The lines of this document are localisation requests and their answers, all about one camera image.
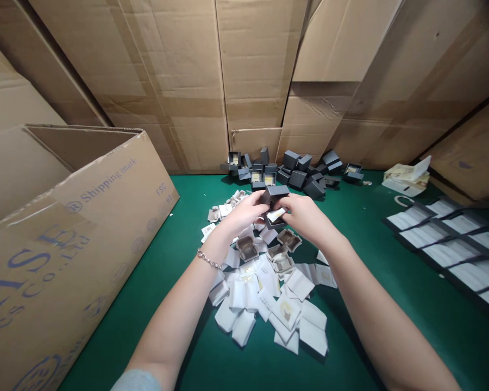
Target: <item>open cardboard box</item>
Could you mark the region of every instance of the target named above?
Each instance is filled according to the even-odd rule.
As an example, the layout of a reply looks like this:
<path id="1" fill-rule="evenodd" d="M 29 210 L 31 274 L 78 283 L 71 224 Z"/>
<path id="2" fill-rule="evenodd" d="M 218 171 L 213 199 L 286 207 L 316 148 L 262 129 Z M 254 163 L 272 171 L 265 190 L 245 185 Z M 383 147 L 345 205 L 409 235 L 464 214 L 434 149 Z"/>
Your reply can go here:
<path id="1" fill-rule="evenodd" d="M 57 389 L 178 198 L 144 131 L 0 131 L 0 389 Z"/>

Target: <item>cardboard box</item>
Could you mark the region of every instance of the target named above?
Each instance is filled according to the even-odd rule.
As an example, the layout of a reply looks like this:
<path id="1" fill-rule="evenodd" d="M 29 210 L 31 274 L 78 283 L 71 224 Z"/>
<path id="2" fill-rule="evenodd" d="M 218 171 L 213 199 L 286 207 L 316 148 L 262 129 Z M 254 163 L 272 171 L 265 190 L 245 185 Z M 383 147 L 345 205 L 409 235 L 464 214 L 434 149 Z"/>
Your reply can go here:
<path id="1" fill-rule="evenodd" d="M 0 51 L 66 123 L 109 126 L 105 113 L 27 2 L 0 0 Z"/>
<path id="2" fill-rule="evenodd" d="M 0 390 L 56 390 L 179 196 L 141 130 L 8 129 L 0 163 Z"/>
<path id="3" fill-rule="evenodd" d="M 65 124 L 0 52 L 0 130 L 26 122 Z"/>
<path id="4" fill-rule="evenodd" d="M 359 83 L 292 83 L 277 163 L 287 149 L 319 161 Z"/>
<path id="5" fill-rule="evenodd" d="M 278 128 L 308 0 L 216 0 L 228 130 Z"/>
<path id="6" fill-rule="evenodd" d="M 30 3 L 115 126 L 144 129 L 169 173 L 222 173 L 214 0 Z"/>
<path id="7" fill-rule="evenodd" d="M 300 43 L 293 81 L 362 81 L 402 0 L 322 0 Z"/>
<path id="8" fill-rule="evenodd" d="M 330 147 L 366 169 L 408 164 L 487 97 L 489 2 L 406 1 L 344 114 L 357 137 L 341 124 L 352 143 Z"/>
<path id="9" fill-rule="evenodd" d="M 489 105 L 426 153 L 431 167 L 473 200 L 489 197 Z"/>

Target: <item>silver bracelet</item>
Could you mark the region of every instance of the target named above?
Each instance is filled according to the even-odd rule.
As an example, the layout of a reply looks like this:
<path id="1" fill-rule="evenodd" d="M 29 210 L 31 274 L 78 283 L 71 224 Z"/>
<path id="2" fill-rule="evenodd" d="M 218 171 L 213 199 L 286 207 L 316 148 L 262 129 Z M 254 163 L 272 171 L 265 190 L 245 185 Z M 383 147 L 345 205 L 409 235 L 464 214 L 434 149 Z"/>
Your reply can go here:
<path id="1" fill-rule="evenodd" d="M 197 256 L 201 259 L 207 261 L 212 267 L 215 267 L 217 270 L 223 271 L 223 265 L 219 266 L 217 263 L 210 261 L 206 255 L 201 251 L 201 247 L 197 249 Z"/>

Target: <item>printed company logo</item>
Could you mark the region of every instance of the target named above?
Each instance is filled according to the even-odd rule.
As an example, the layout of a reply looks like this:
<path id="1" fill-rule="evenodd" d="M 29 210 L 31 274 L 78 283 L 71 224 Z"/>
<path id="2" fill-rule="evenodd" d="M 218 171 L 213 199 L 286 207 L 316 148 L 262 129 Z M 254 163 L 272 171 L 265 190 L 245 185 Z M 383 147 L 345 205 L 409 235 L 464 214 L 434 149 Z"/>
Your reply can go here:
<path id="1" fill-rule="evenodd" d="M 123 276 L 127 273 L 127 270 L 129 269 L 129 264 L 128 263 L 122 263 L 121 265 L 117 266 L 113 271 L 112 271 L 112 281 L 117 282 L 120 281 Z"/>
<path id="2" fill-rule="evenodd" d="M 67 213 L 78 213 L 80 210 L 82 210 L 82 207 L 83 205 L 80 201 L 71 201 L 67 204 Z"/>
<path id="3" fill-rule="evenodd" d="M 157 217 L 153 217 L 147 222 L 147 231 L 149 232 L 156 232 L 158 230 L 158 227 L 159 220 Z"/>
<path id="4" fill-rule="evenodd" d="M 61 357 L 47 356 L 36 364 L 26 375 L 14 386 L 12 391 L 41 391 L 52 379 L 60 366 Z"/>
<path id="5" fill-rule="evenodd" d="M 132 242 L 132 246 L 130 247 L 130 250 L 132 251 L 133 254 L 137 254 L 145 248 L 145 243 L 146 243 L 145 238 L 140 236 L 139 238 L 137 238 L 135 241 Z"/>
<path id="6" fill-rule="evenodd" d="M 91 304 L 83 309 L 83 321 L 90 321 L 95 319 L 107 304 L 107 296 L 100 296 L 99 298 L 92 301 Z"/>

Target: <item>green mat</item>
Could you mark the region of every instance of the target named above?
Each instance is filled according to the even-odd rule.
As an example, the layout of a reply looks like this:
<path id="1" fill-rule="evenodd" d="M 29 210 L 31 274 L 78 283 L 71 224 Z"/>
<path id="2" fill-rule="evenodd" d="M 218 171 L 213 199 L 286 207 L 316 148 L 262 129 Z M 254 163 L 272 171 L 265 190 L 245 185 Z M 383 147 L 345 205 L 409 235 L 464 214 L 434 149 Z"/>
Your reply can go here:
<path id="1" fill-rule="evenodd" d="M 381 222 L 403 210 L 396 192 L 380 186 L 382 172 L 366 171 L 372 186 L 342 184 L 318 205 L 349 238 L 374 276 L 424 333 L 464 390 L 489 389 L 489 319 L 448 281 L 402 247 Z M 181 196 L 151 246 L 79 356 L 61 391 L 109 390 L 122 374 L 147 322 L 196 253 L 208 210 L 239 186 L 222 175 L 173 176 Z M 429 186 L 422 202 L 441 193 Z M 489 211 L 482 213 L 489 219 Z M 304 242 L 293 258 L 317 262 Z M 318 286 L 311 302 L 328 317 L 329 353 L 322 358 L 300 343 L 299 356 L 274 344 L 274 329 L 257 317 L 244 349 L 204 308 L 177 389 L 380 389 L 338 290 Z"/>

